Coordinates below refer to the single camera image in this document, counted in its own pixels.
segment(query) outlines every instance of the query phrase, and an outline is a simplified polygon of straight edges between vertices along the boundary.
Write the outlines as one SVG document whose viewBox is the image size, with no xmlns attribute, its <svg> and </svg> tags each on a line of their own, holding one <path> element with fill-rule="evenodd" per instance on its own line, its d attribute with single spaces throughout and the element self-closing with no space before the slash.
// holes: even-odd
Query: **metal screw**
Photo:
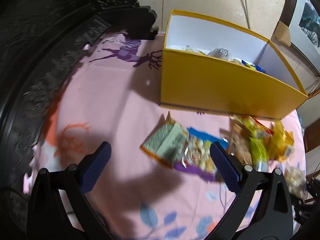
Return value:
<svg viewBox="0 0 320 240">
<path fill-rule="evenodd" d="M 41 175 L 45 174 L 47 172 L 47 169 L 46 168 L 42 168 L 41 170 L 39 170 L 39 173 Z"/>
<path fill-rule="evenodd" d="M 275 173 L 281 175 L 282 171 L 280 169 L 275 169 Z"/>
<path fill-rule="evenodd" d="M 77 165 L 76 164 L 70 164 L 69 166 L 68 166 L 68 170 L 69 171 L 75 171 L 77 169 Z"/>
<path fill-rule="evenodd" d="M 245 166 L 244 166 L 244 169 L 245 169 L 246 171 L 248 171 L 248 172 L 251 172 L 251 171 L 253 170 L 252 166 L 250 166 L 250 165 L 245 165 Z"/>
</svg>

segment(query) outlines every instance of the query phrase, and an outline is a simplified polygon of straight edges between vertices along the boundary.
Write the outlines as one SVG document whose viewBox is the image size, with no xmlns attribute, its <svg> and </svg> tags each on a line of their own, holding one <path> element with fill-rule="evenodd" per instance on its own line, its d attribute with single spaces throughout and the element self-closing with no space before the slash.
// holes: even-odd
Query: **pink tablecloth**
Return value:
<svg viewBox="0 0 320 240">
<path fill-rule="evenodd" d="M 79 163 L 106 140 L 112 146 L 111 160 L 87 198 L 113 233 L 144 240 L 196 240 L 217 225 L 235 197 L 223 182 L 206 183 L 195 175 L 170 170 L 139 150 L 168 113 L 159 106 L 163 40 L 163 35 L 155 41 L 108 35 L 90 57 L 82 59 L 59 107 L 51 109 L 46 140 L 35 153 L 33 177 L 25 177 L 25 192 L 30 192 L 39 168 L 57 171 Z M 171 116 L 185 127 L 216 137 L 226 137 L 230 130 L 228 116 L 178 110 L 171 110 Z M 305 170 L 296 111 L 283 124 L 293 131 L 295 150 L 284 163 L 270 162 L 269 170 L 284 171 L 287 165 Z M 248 225 L 258 199 L 259 192 L 240 228 Z"/>
</svg>

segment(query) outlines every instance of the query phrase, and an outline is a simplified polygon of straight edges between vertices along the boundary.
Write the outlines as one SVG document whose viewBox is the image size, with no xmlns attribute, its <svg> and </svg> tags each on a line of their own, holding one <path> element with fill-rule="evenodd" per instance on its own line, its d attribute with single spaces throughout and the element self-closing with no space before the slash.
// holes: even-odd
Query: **blue gripper pad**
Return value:
<svg viewBox="0 0 320 240">
<path fill-rule="evenodd" d="M 222 148 L 220 143 L 214 142 L 210 146 L 210 156 L 218 168 L 221 176 L 224 179 L 228 189 L 236 194 L 240 192 L 240 175 L 231 164 L 227 157 L 227 153 Z"/>
<path fill-rule="evenodd" d="M 87 192 L 92 191 L 93 186 L 96 184 L 100 174 L 104 167 L 107 165 L 111 158 L 111 145 L 108 142 L 103 142 L 95 153 L 87 155 L 83 161 L 91 161 L 88 167 L 83 171 L 81 175 L 81 193 L 84 195 Z"/>
</svg>

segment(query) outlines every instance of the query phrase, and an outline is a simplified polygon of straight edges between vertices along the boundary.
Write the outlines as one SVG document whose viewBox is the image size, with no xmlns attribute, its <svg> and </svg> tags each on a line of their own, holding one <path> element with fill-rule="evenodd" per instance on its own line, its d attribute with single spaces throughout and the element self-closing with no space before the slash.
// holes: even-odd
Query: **beige tile floor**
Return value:
<svg viewBox="0 0 320 240">
<path fill-rule="evenodd" d="M 267 38 L 271 38 L 279 21 L 285 0 L 247 0 L 251 29 Z M 165 31 L 172 9 L 181 9 L 227 20 L 247 27 L 244 10 L 240 0 L 139 0 L 140 5 L 149 5 L 158 17 L 155 25 Z M 279 50 L 289 61 L 301 82 L 310 92 L 319 78 L 293 49 L 273 39 Z"/>
</svg>

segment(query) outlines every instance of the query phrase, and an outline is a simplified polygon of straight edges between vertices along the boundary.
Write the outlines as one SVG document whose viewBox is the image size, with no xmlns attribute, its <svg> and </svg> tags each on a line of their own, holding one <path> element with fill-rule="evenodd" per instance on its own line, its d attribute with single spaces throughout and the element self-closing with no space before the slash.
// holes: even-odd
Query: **yellow box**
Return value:
<svg viewBox="0 0 320 240">
<path fill-rule="evenodd" d="M 180 50 L 186 45 L 205 53 L 227 49 L 267 74 Z M 267 38 L 214 17 L 171 12 L 163 49 L 161 106 L 280 119 L 307 98 L 294 70 Z"/>
</svg>

